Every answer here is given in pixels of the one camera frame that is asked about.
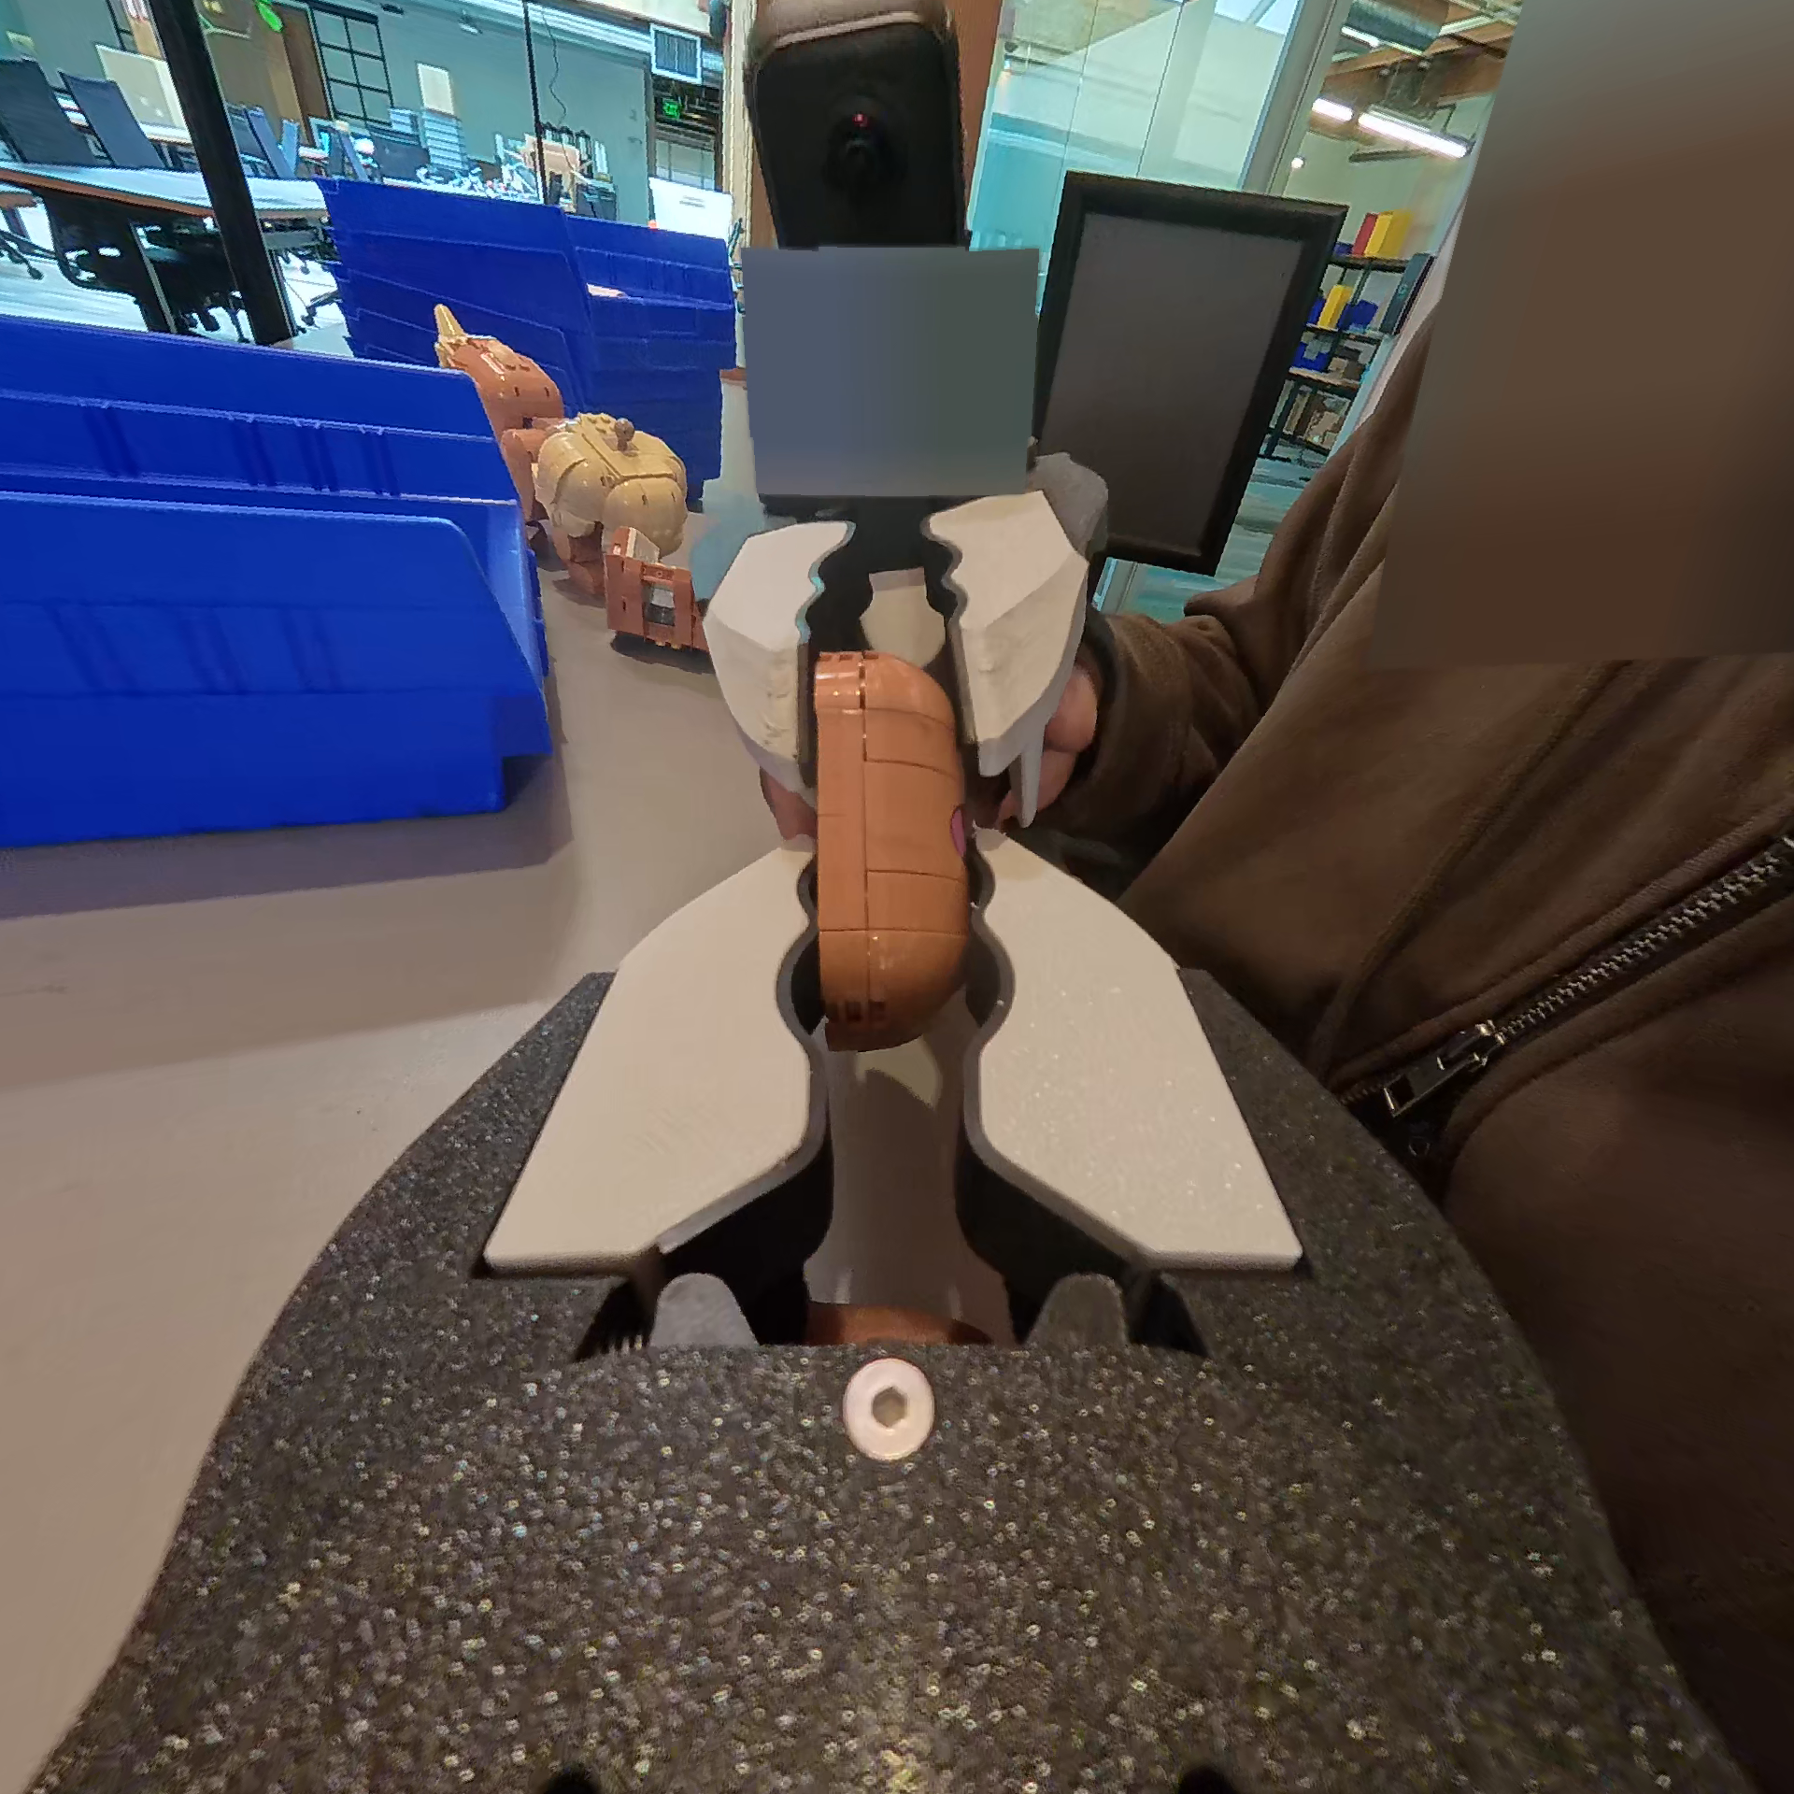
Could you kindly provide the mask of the large blue plastic bin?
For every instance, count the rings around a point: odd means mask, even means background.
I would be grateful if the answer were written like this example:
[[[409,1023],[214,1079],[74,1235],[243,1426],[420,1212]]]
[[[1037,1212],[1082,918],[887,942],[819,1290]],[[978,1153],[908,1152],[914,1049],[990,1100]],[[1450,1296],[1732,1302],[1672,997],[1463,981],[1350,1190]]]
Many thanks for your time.
[[[462,371],[4,318],[3,838],[499,811],[554,753]]]

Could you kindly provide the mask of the tan and orange lego model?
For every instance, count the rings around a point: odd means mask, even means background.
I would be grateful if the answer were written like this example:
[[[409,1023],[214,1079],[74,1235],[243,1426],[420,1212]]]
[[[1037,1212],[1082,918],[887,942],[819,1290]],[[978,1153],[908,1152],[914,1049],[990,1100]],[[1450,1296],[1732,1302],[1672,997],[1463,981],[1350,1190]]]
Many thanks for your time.
[[[493,435],[546,431],[566,422],[557,385],[530,356],[468,332],[447,303],[436,303],[435,323],[438,368],[475,382]]]

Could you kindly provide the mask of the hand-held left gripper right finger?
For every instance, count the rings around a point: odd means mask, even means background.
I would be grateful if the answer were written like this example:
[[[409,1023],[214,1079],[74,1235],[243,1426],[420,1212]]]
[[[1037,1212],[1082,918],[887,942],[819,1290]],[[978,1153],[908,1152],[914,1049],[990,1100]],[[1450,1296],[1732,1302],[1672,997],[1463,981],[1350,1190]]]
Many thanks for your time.
[[[978,1161],[1127,1266],[1294,1268],[1301,1241],[1168,952],[1020,842],[980,842],[978,873]]]

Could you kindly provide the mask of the black blank monitor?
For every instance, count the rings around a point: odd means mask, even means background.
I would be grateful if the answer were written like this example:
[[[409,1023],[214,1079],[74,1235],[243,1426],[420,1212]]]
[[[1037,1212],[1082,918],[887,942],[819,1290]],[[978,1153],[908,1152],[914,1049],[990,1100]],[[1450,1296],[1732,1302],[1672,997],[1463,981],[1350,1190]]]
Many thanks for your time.
[[[1034,435],[1106,482],[1111,558],[1213,575],[1349,212],[1065,177]]]

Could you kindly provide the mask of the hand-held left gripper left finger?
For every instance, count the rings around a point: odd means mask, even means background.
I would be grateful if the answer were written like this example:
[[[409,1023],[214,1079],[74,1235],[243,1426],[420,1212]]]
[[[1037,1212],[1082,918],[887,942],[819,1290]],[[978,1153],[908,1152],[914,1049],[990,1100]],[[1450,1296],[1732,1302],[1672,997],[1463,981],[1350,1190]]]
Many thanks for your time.
[[[814,1165],[814,857],[762,854],[625,958],[488,1237],[488,1268],[642,1272]]]

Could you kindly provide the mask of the brown lego assembly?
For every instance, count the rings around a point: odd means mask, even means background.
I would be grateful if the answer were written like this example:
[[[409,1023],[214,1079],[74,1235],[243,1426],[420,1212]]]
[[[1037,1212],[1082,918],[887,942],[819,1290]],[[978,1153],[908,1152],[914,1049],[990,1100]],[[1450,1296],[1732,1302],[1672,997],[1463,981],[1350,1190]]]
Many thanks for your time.
[[[972,931],[965,771],[951,697],[887,653],[814,667],[816,926],[824,1040],[916,1040],[961,982]]]

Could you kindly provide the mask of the long wooden desk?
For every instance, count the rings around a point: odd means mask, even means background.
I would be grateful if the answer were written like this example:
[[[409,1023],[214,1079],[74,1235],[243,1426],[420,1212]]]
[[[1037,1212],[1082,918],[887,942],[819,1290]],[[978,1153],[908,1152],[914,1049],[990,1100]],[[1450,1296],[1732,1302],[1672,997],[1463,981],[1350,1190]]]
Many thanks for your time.
[[[82,289],[124,296],[149,332],[198,334],[228,313],[257,344],[289,344],[300,327],[279,256],[322,256],[322,186],[250,177],[250,238],[219,227],[198,171],[4,163],[4,188],[51,218],[58,268]]]

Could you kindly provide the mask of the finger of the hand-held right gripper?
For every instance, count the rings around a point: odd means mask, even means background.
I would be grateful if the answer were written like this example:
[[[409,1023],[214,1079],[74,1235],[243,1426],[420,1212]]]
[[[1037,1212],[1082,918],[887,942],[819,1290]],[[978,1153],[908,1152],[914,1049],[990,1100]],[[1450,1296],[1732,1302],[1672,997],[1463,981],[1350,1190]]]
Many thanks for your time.
[[[959,736],[978,773],[1011,778],[1017,819],[1030,824],[1048,722],[1085,634],[1088,554],[1041,492],[942,508],[927,517],[927,539],[949,554]]]
[[[745,539],[706,608],[712,668],[754,762],[787,792],[816,799],[802,768],[810,712],[804,616],[822,594],[819,569],[849,543],[849,522],[788,524]]]

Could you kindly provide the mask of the brown lego model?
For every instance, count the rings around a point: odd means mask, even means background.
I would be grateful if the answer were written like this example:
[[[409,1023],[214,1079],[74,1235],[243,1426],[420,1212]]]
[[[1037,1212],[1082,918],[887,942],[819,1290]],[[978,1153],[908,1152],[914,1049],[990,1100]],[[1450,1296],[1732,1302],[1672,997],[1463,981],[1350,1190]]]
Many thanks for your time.
[[[660,561],[637,528],[617,528],[605,547],[603,598],[609,629],[673,651],[708,653],[703,602],[684,569]]]

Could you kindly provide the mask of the stacked blue plastic bins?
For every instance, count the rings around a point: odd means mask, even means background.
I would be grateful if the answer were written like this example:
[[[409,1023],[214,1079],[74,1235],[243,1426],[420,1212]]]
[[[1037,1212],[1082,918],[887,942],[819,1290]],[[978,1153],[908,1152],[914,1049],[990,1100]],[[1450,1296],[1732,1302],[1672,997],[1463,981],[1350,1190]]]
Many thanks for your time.
[[[735,292],[720,239],[435,186],[321,181],[350,351],[436,368],[436,307],[527,355],[569,413],[659,435],[703,498],[722,473]]]

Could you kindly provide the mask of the brown hooded jacket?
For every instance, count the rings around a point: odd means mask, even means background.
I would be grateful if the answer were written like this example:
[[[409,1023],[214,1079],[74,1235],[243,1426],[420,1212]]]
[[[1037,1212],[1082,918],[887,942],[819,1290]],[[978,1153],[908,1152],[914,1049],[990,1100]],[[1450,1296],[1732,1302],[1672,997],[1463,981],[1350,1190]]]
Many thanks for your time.
[[[1357,431],[1415,423],[1443,296]],[[1790,657],[1371,668],[1382,571],[1118,902],[1338,1093],[1445,1076],[1391,1142],[1700,1707],[1790,1790]]]

